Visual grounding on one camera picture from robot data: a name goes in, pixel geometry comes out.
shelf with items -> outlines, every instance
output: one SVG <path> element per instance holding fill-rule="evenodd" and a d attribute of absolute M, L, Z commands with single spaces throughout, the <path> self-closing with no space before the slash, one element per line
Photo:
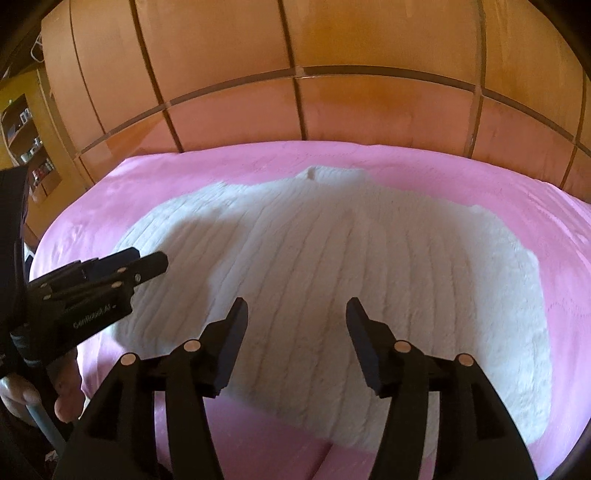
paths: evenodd
<path fill-rule="evenodd" d="M 30 196 L 41 203 L 61 183 L 61 176 L 49 158 L 29 110 L 21 95 L 0 116 L 2 136 L 12 162 L 29 168 Z"/>

